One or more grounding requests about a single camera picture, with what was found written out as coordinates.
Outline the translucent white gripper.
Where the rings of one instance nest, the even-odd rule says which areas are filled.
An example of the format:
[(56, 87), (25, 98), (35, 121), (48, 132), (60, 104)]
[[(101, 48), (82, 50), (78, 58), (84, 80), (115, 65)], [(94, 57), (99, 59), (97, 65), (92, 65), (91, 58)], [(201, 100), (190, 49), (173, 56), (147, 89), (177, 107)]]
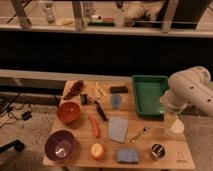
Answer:
[(164, 130), (168, 136), (179, 136), (184, 132), (184, 124), (176, 114), (166, 112)]

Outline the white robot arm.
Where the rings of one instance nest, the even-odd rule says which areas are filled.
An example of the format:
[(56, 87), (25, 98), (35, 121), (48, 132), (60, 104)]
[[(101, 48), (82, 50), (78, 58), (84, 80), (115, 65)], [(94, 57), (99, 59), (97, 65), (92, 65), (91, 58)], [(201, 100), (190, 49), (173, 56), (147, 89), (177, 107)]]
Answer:
[(159, 100), (164, 110), (167, 136), (177, 137), (184, 132), (184, 124), (178, 115), (188, 104), (213, 117), (213, 82), (205, 67), (196, 66), (172, 74), (168, 78), (168, 86)]

